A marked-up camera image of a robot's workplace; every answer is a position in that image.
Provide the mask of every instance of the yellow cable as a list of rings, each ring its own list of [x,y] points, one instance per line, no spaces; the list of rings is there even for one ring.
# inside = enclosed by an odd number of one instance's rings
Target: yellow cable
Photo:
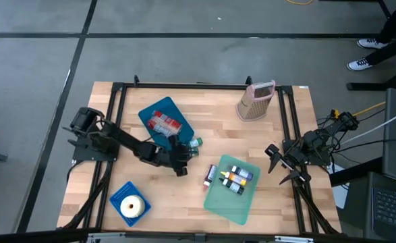
[[[295,5],[309,5],[309,4],[311,4],[313,2],[313,0],[310,0],[307,3],[297,3],[297,2],[294,2],[294,1],[291,1],[291,0],[286,0],[286,2],[295,4]]]
[[[353,116],[359,116],[359,115],[361,115],[361,114],[363,114],[363,113],[365,113],[365,112],[367,112],[367,111],[369,111],[369,110],[371,110],[373,108],[379,107],[379,106],[384,105],[384,104],[385,104],[385,101],[381,102],[379,104],[375,104],[375,105],[373,105],[373,106],[371,106],[371,107],[369,107],[367,109],[364,109],[364,110],[362,110],[360,112],[357,112],[357,113],[353,114]]]

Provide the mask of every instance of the black pants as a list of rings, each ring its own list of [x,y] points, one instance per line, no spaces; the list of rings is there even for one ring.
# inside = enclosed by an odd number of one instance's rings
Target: black pants
[[[382,29],[382,31],[380,32],[379,36],[376,39],[380,43],[389,43],[395,35],[396,35],[396,10],[387,20],[387,22],[384,25],[384,28]],[[366,60],[370,65],[376,65],[394,55],[396,55],[396,41],[368,55],[366,57]]]

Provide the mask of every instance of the pink grater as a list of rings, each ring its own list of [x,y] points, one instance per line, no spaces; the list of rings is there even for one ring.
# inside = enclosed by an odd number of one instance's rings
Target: pink grater
[[[264,117],[275,88],[276,82],[274,80],[249,85],[237,104],[236,109],[239,118],[248,122]]]

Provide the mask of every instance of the laptop keyboard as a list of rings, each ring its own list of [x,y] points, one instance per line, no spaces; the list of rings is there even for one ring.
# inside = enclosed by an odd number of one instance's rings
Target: laptop keyboard
[[[396,226],[396,192],[374,189],[374,219]]]

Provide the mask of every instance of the blue dish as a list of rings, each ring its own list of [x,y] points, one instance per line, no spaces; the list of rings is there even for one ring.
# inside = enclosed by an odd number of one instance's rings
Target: blue dish
[[[142,212],[142,214],[136,218],[124,217],[124,215],[121,213],[121,209],[120,209],[120,205],[121,205],[121,202],[123,201],[123,199],[125,199],[127,196],[131,196],[131,195],[140,196],[145,203],[144,212]],[[142,218],[142,216],[144,216],[146,214],[146,212],[148,212],[148,210],[151,209],[150,203],[148,203],[148,201],[139,192],[139,190],[135,187],[135,185],[133,185],[132,182],[128,182],[128,183],[124,184],[123,187],[121,187],[114,195],[112,195],[109,198],[109,202],[111,202],[112,206],[114,206],[115,210],[117,210],[117,212],[121,215],[121,217],[124,219],[124,221],[127,223],[127,225],[129,227],[132,227],[133,225],[135,225],[135,223],[138,222],[139,219]]]
[[[171,150],[171,145],[169,144],[168,139],[162,134],[156,133],[154,130],[150,129],[146,123],[152,118],[153,111],[160,111],[161,113],[169,116],[170,118],[177,120],[179,123],[183,125],[181,130],[179,131],[179,140],[187,144],[189,143],[194,135],[194,131],[189,123],[186,121],[184,116],[181,114],[177,106],[172,101],[171,97],[165,97],[160,101],[157,101],[155,104],[139,111],[138,116],[144,124],[145,128],[148,130],[154,142],[159,145],[165,147],[168,151]]]

